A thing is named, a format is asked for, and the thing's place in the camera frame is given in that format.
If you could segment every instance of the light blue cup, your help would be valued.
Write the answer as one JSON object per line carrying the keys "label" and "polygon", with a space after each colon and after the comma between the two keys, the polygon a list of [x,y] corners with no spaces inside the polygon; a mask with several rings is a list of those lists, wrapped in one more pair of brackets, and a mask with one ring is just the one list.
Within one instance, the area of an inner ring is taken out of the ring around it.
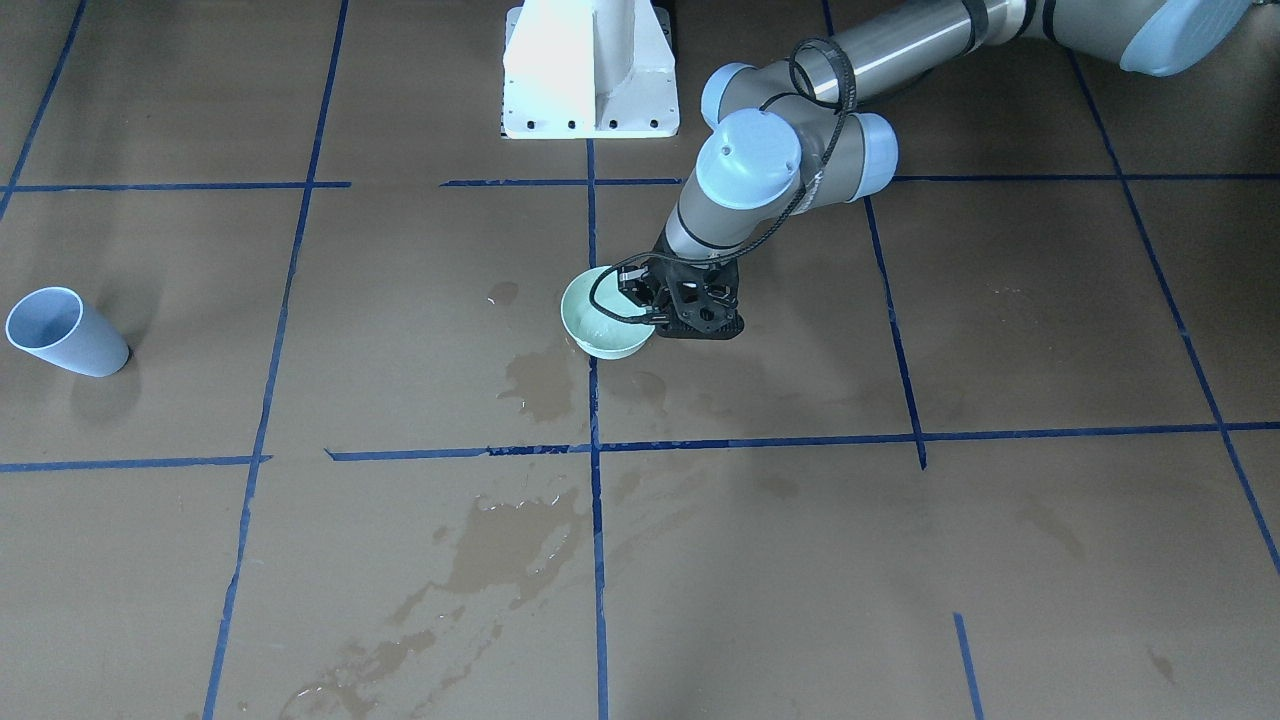
{"label": "light blue cup", "polygon": [[129,346],[73,290],[46,287],[23,297],[4,324],[14,347],[59,368],[102,378],[129,360]]}

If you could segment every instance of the plastic cup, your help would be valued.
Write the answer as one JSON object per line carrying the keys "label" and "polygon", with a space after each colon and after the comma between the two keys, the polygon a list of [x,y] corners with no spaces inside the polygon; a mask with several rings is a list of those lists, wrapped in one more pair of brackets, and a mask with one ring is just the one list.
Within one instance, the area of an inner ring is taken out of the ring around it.
{"label": "plastic cup", "polygon": [[[561,297],[561,322],[584,352],[600,360],[618,360],[640,350],[653,334],[653,325],[620,323],[591,306],[591,283],[605,272],[608,268],[591,268],[568,283]],[[618,292],[618,283],[609,278],[595,291],[595,301],[618,315],[644,315],[644,309]]]}
{"label": "plastic cup", "polygon": [[46,287],[9,311],[5,336],[14,347],[59,368],[102,378],[129,360],[119,331],[73,290]]}

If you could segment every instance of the water spill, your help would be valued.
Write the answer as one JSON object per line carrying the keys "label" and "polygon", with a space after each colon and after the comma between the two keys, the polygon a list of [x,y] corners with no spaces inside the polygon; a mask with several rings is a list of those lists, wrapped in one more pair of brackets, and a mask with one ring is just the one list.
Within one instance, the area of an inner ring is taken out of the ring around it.
{"label": "water spill", "polygon": [[518,397],[520,414],[532,415],[545,423],[573,410],[572,350],[553,345],[547,352],[518,355],[507,365],[507,379],[515,387],[498,395],[498,400]]}
{"label": "water spill", "polygon": [[[573,556],[588,532],[586,516],[573,509],[577,493],[573,488],[550,502],[526,500],[516,505],[493,503],[477,497],[458,537],[449,578],[444,583],[428,583],[410,594],[388,618],[388,624],[399,626],[407,623],[433,592],[474,594],[494,585],[515,585],[516,597],[509,603],[512,610],[538,597]],[[438,529],[433,537],[439,542],[444,533]],[[465,612],[466,605],[457,605],[447,614],[435,615],[433,623],[442,633],[439,637],[457,630]],[[347,642],[338,651],[340,661],[321,673],[317,680],[296,691],[280,710],[279,720],[333,714],[366,720],[379,706],[378,697],[370,697],[370,688],[390,678],[415,655],[436,644],[439,637],[431,629],[424,629],[380,642],[371,650],[357,641]],[[472,665],[499,637],[502,625],[494,621],[474,639],[479,642],[479,648],[461,671],[447,675],[413,710],[412,716],[421,717],[420,712],[428,710],[439,693],[466,679]]]}
{"label": "water spill", "polygon": [[1084,560],[1084,543],[1080,542],[1080,538],[1075,537],[1075,532],[1057,516],[1052,507],[1042,503],[1036,496],[1029,493],[1023,496],[1023,509],[1018,511],[1015,518],[1019,521],[1030,523],[1037,530],[1062,543],[1066,553],[1073,559]]}
{"label": "water spill", "polygon": [[516,295],[518,293],[518,284],[511,282],[498,283],[489,291],[489,304],[511,307],[511,304],[516,301]]}
{"label": "water spill", "polygon": [[351,641],[339,651],[344,660],[325,670],[320,682],[310,683],[293,693],[280,710],[279,720],[297,720],[298,716],[291,712],[294,705],[308,717],[342,708],[352,720],[365,720],[378,707],[378,701],[361,696],[361,688],[396,673],[410,656],[433,644],[435,633],[431,630],[380,642],[372,651]]}
{"label": "water spill", "polygon": [[480,643],[480,647],[476,648],[475,655],[471,656],[471,660],[467,660],[466,665],[462,666],[462,670],[444,678],[444,680],[442,680],[435,689],[433,689],[430,693],[426,694],[426,700],[424,700],[422,702],[417,703],[416,707],[413,707],[413,711],[410,714],[410,717],[426,717],[424,712],[433,705],[435,705],[436,698],[442,693],[448,692],[449,688],[471,676],[471,667],[474,667],[475,664],[480,661],[480,657],[484,656],[484,652],[489,650],[489,646],[493,644],[493,642],[499,637],[502,637],[502,625],[494,623],[493,628],[489,630],[489,639]]}
{"label": "water spill", "polygon": [[1169,680],[1169,684],[1178,684],[1174,682],[1174,664],[1167,657],[1156,655],[1156,651],[1149,644],[1147,646],[1147,660],[1151,660],[1151,664],[1156,666],[1156,671]]}
{"label": "water spill", "polygon": [[640,393],[640,398],[659,415],[667,414],[667,382],[653,373],[639,370],[631,374],[631,384]]}
{"label": "water spill", "polygon": [[532,600],[556,579],[581,543],[585,518],[573,510],[576,497],[577,488],[550,502],[488,505],[477,498],[458,538],[449,579],[443,584],[428,583],[410,594],[388,623],[403,624],[433,589],[472,594],[493,585],[515,584],[518,593],[511,601],[511,610]]}
{"label": "water spill", "polygon": [[791,500],[792,497],[800,495],[800,483],[778,475],[760,478],[755,482],[755,484],[778,500]]}

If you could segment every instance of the brown floor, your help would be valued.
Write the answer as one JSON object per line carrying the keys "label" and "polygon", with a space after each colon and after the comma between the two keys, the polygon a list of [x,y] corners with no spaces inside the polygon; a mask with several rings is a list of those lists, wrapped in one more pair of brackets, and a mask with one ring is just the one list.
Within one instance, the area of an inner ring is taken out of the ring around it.
{"label": "brown floor", "polygon": [[0,305],[134,351],[0,348],[0,717],[1276,715],[1280,8],[940,68],[746,333],[596,364],[707,76],[895,3],[680,3],[680,135],[591,145],[499,137],[513,4],[0,4]]}

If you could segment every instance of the light blue bowl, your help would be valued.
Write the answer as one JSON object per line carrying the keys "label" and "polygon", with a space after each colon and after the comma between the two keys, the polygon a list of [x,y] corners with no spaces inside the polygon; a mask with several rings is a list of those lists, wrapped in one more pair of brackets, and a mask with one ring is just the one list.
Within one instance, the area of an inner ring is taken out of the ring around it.
{"label": "light blue bowl", "polygon": [[[591,283],[608,268],[591,268],[573,278],[561,297],[561,322],[573,342],[584,352],[600,360],[620,360],[634,355],[653,334],[653,325],[632,325],[620,323],[591,306],[589,293]],[[618,292],[618,283],[605,278],[595,291],[595,301],[627,318],[644,315],[643,307],[636,307],[625,295]]]}

